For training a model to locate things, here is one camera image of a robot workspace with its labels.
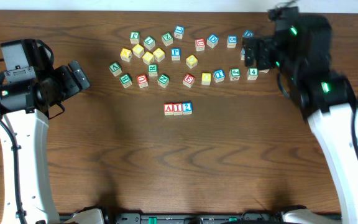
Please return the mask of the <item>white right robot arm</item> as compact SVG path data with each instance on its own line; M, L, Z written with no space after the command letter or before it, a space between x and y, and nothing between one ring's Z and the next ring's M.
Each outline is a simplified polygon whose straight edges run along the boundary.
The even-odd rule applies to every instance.
M323 150L342 223L358 223L358 98L350 81L331 68L332 28L319 14L288 4L268 11L272 35L244 37L245 65L277 69L283 94L300 109Z

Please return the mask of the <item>red I block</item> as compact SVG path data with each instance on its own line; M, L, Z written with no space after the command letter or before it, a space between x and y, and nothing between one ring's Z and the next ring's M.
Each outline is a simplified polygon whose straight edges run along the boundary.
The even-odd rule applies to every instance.
M181 103L174 103L173 104L173 114L175 116L183 114L183 105Z

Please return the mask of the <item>red A block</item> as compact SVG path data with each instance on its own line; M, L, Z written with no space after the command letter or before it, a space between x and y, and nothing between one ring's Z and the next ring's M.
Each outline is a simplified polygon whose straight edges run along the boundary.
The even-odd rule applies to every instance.
M164 104L164 114L165 116L174 115L173 103Z

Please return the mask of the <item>blue 2 block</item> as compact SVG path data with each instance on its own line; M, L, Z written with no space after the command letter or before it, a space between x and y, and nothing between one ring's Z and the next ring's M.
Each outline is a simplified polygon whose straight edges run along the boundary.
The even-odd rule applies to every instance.
M183 115L192 114L193 106L191 102L182 103Z

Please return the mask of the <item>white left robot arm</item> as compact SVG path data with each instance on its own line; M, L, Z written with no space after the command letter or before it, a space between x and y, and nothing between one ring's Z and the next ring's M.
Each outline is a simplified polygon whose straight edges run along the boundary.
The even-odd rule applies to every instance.
M60 223L47 163L49 109L90 87L74 60L53 67L41 40L1 44L0 141L4 169L3 223Z

